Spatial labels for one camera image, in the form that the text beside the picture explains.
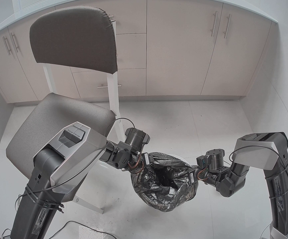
cabinet handle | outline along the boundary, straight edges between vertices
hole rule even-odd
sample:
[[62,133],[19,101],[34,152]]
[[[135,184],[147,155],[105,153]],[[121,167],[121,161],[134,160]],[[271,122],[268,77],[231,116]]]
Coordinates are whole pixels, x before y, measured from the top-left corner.
[[7,51],[8,51],[8,56],[10,56],[11,49],[8,48],[6,40],[7,40],[7,38],[5,38],[5,37],[3,36],[3,43],[5,44],[6,49],[7,49]]
[[216,24],[217,24],[217,17],[218,17],[218,11],[216,11],[216,13],[214,13],[214,16],[215,16],[215,21],[214,21],[214,25],[211,29],[212,33],[211,33],[211,36],[213,37],[214,34],[215,34],[215,29],[216,29]]
[[107,89],[108,86],[103,86],[103,84],[99,87],[97,87],[98,89]]
[[226,31],[224,31],[224,33],[225,33],[224,38],[225,38],[225,39],[227,39],[227,35],[228,35],[228,30],[229,30],[229,25],[230,25],[230,20],[231,20],[231,14],[229,14],[229,17],[227,16],[227,18],[228,18],[229,20],[228,20],[228,24],[227,24]]
[[19,46],[18,46],[18,47],[16,46],[15,39],[13,38],[14,36],[15,36],[15,35],[10,32],[10,39],[11,39],[13,48],[14,48],[15,52],[18,53],[18,48],[19,48]]

black plastic bag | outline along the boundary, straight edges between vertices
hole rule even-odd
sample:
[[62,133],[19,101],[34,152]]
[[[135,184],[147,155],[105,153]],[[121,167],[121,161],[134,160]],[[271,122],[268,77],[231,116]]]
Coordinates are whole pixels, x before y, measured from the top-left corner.
[[131,173],[135,192],[149,206],[162,212],[170,212],[193,199],[198,182],[188,180],[190,164],[167,154],[152,152],[154,162],[138,174]]

beige cabinet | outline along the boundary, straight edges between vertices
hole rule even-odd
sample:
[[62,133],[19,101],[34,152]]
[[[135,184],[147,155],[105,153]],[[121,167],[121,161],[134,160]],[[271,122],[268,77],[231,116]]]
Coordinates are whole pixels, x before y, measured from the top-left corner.
[[[229,15],[229,29],[225,34]],[[270,26],[271,20],[267,18],[224,4],[201,94],[243,96],[261,57]]]
[[146,68],[146,34],[116,35],[118,69]]
[[69,66],[51,64],[56,93],[70,98],[79,98],[79,92]]
[[0,31],[0,89],[9,103],[38,100],[19,63],[7,28]]
[[[73,73],[81,98],[108,97],[106,73],[99,71],[85,71]],[[118,95],[145,96],[146,69],[118,70]]]
[[42,100],[49,94],[49,87],[41,63],[37,63],[30,45],[29,32],[32,23],[43,14],[53,11],[54,7],[40,11],[8,26],[10,39],[14,42],[12,51],[17,55],[25,75],[36,94]]
[[213,0],[147,0],[147,95],[200,95],[222,5]]
[[146,33],[146,0],[76,0],[55,6],[56,9],[88,5],[114,15],[117,34]]

tile floor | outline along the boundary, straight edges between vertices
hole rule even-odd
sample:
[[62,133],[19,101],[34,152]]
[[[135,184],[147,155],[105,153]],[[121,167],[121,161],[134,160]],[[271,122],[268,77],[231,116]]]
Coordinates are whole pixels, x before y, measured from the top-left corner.
[[[108,103],[97,103],[109,107]],[[14,201],[22,193],[27,179],[6,158],[6,147],[34,106],[15,107],[0,144],[0,232],[11,228],[15,216]],[[151,137],[148,152],[160,151],[195,158],[212,148],[233,149],[238,137],[252,130],[239,101],[137,101],[121,102],[123,117]],[[130,125],[124,122],[126,129]],[[110,140],[117,141],[112,133]],[[74,202],[57,213],[45,238],[66,221],[75,220],[95,229],[125,238],[259,238],[271,222],[270,203],[263,171],[250,169],[245,187],[230,198],[199,184],[194,199],[169,213],[147,206],[134,192],[128,172],[98,162],[89,172],[77,195],[104,208],[98,214]],[[69,224],[55,238],[110,239]]]

chair backrest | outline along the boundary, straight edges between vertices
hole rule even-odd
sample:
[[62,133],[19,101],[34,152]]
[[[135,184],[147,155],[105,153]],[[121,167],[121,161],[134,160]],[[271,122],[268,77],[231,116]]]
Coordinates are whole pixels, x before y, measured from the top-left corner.
[[117,72],[112,22],[105,11],[74,6],[49,12],[30,27],[30,44],[37,63]]

